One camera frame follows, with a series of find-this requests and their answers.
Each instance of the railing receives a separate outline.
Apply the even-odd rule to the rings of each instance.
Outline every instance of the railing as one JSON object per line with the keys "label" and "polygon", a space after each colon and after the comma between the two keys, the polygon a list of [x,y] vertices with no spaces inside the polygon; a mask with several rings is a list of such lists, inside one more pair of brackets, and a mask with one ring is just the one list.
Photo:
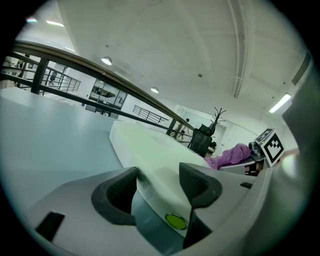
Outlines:
{"label": "railing", "polygon": [[[34,73],[36,75],[36,70],[27,68],[27,64],[32,66],[39,66],[39,62],[37,62],[34,59],[31,59],[27,56],[20,55],[16,52],[11,52],[9,54],[9,57],[12,57],[14,59],[18,59],[23,61],[22,68],[20,67],[13,67],[13,66],[2,66],[1,72],[12,72],[12,73],[19,73],[18,78],[22,78],[25,73]],[[3,77],[2,80],[12,80],[12,75],[7,73],[1,73],[1,76]],[[31,88],[32,84],[27,81],[33,81],[35,77],[33,78],[23,78],[23,80],[20,80],[17,82],[18,88]],[[76,92],[79,88],[79,85],[81,81],[74,79],[73,77],[64,74],[63,72],[60,72],[59,70],[56,70],[52,67],[46,66],[44,74],[42,76],[42,80],[39,81],[41,84],[44,84],[45,86],[49,86],[52,88],[57,88],[58,90],[65,91],[65,92]]]}
{"label": "railing", "polygon": [[[37,62],[37,61],[31,60],[17,53],[39,57],[40,61]],[[173,130],[177,121],[179,123],[182,123],[189,129],[191,129],[192,131],[194,130],[194,128],[189,123],[187,123],[184,119],[182,119],[175,112],[167,108],[165,105],[163,105],[161,102],[159,102],[158,100],[150,96],[145,91],[141,90],[140,88],[136,87],[135,85],[126,81],[120,76],[114,74],[108,69],[105,69],[87,59],[84,59],[82,57],[76,56],[72,53],[69,53],[57,48],[53,48],[53,47],[46,46],[39,43],[25,42],[25,41],[16,41],[15,44],[13,45],[12,53],[10,54],[10,56],[16,58],[17,57],[16,55],[21,56],[22,60],[24,58],[27,58],[27,59],[24,59],[24,61],[31,61],[34,64],[36,63],[37,68],[34,73],[33,80],[31,81],[28,79],[24,79],[18,76],[13,76],[5,73],[0,73],[0,80],[11,80],[18,84],[23,84],[28,87],[31,87],[31,92],[35,94],[39,94],[41,91],[48,92],[51,94],[64,97],[66,99],[70,99],[76,102],[87,104],[95,108],[102,109],[106,113],[115,113],[120,116],[124,116],[124,117],[131,118],[149,125],[153,125],[153,126],[167,130],[166,131],[167,135],[170,135],[172,132],[183,134],[179,131]],[[159,123],[155,123],[154,121],[143,119],[135,115],[120,111],[119,109],[107,106],[105,104],[88,100],[86,98],[81,98],[77,95],[67,93],[66,91],[63,91],[63,90],[55,89],[51,86],[43,85],[42,82],[44,80],[45,71],[46,69],[48,69],[49,61],[53,61],[53,62],[62,64],[64,66],[70,67],[72,69],[78,70],[82,73],[85,73],[89,76],[99,79],[100,81],[107,83],[115,88],[118,88],[119,90],[127,94],[130,94],[144,103],[147,103],[148,105],[152,106],[153,108],[161,111],[165,115],[172,118],[172,122],[169,128],[162,126]]]}
{"label": "railing", "polygon": [[142,118],[144,118],[145,120],[149,120],[149,121],[152,121],[156,124],[159,124],[161,122],[164,122],[164,121],[168,121],[168,119],[158,115],[158,114],[155,114],[151,111],[148,111],[142,107],[139,107],[137,105],[134,105],[134,108],[133,108],[133,111],[134,113],[136,113],[139,116],[141,116]]}

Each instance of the white ceiling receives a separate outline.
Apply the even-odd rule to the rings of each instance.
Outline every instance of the white ceiling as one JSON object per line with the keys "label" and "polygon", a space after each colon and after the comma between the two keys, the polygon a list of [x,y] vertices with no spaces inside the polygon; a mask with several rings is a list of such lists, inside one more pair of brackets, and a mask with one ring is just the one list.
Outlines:
{"label": "white ceiling", "polygon": [[147,93],[158,87],[152,96],[207,113],[228,104],[268,113],[286,92],[295,93],[291,80],[307,52],[290,22],[261,0],[58,0],[58,6],[80,56],[102,66],[109,56],[106,68]]}
{"label": "white ceiling", "polygon": [[32,15],[37,22],[29,22],[23,27],[17,39],[32,41],[51,47],[67,50],[65,47],[74,49],[65,27],[48,24],[46,21],[64,23],[56,0],[49,0]]}

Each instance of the purple cloth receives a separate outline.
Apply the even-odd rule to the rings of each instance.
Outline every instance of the purple cloth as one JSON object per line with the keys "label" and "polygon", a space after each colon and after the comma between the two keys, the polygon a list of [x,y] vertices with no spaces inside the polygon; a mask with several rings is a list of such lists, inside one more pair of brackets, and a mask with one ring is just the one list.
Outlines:
{"label": "purple cloth", "polygon": [[249,147],[245,144],[238,143],[235,147],[223,151],[222,156],[216,156],[215,158],[207,157],[204,160],[207,161],[212,169],[218,170],[220,166],[226,164],[237,164],[249,156]]}

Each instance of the ceiling light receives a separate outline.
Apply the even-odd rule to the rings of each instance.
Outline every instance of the ceiling light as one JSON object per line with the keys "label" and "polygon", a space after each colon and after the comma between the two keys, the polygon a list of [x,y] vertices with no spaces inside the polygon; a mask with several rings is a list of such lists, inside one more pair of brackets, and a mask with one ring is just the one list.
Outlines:
{"label": "ceiling light", "polygon": [[285,104],[290,98],[291,98],[291,96],[290,96],[288,93],[286,93],[286,94],[282,97],[282,99],[280,99],[280,101],[279,101],[277,104],[275,104],[273,108],[271,108],[271,109],[269,110],[269,112],[270,112],[270,113],[276,112],[276,111],[277,111],[279,108],[281,108],[281,106],[282,106],[283,104]]}
{"label": "ceiling light", "polygon": [[110,57],[108,57],[108,56],[103,57],[101,60],[102,60],[103,63],[105,63],[107,65],[112,65],[112,59]]}
{"label": "ceiling light", "polygon": [[54,21],[50,21],[50,20],[46,20],[46,23],[51,24],[51,25],[60,26],[60,27],[64,27],[65,26],[62,23],[58,23],[58,22],[54,22]]}
{"label": "ceiling light", "polygon": [[70,51],[75,52],[75,50],[74,50],[74,49],[71,49],[71,48],[69,48],[69,47],[63,46],[63,48],[65,48],[65,49],[67,49],[67,50],[70,50]]}
{"label": "ceiling light", "polygon": [[35,18],[27,18],[26,22],[38,22]]}
{"label": "ceiling light", "polygon": [[154,93],[158,94],[159,93],[159,89],[157,87],[152,87],[151,91],[153,91]]}

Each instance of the ceiling pipe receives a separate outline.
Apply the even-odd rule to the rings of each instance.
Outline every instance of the ceiling pipe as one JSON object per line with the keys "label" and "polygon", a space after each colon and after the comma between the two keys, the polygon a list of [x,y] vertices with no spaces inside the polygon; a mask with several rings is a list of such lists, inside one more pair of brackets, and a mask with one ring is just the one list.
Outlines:
{"label": "ceiling pipe", "polygon": [[[233,25],[234,25],[234,30],[235,30],[235,40],[236,40],[236,73],[235,76],[238,76],[239,73],[239,62],[240,62],[240,43],[239,43],[239,32],[238,32],[238,26],[237,26],[237,20],[234,12],[234,8],[231,4],[230,0],[227,0],[230,12],[231,12],[231,17],[233,20]],[[236,79],[234,82],[234,89],[233,89],[233,96],[235,96],[236,90],[238,87],[238,80]]]}
{"label": "ceiling pipe", "polygon": [[244,31],[244,38],[243,38],[243,46],[244,46],[244,56],[243,56],[243,65],[242,65],[242,72],[241,72],[241,78],[239,80],[239,84],[238,84],[238,88],[236,90],[236,92],[233,94],[233,96],[235,98],[237,98],[239,96],[241,87],[242,87],[242,83],[244,80],[244,75],[245,75],[245,70],[246,70],[246,66],[247,66],[247,51],[248,51],[248,45],[247,45],[247,26],[246,26],[246,18],[245,18],[245,14],[244,14],[244,10],[242,8],[242,4],[241,4],[241,0],[238,0],[238,4],[239,4],[239,8],[240,8],[240,12],[241,12],[241,18],[242,18],[242,22],[243,22],[243,31]]}

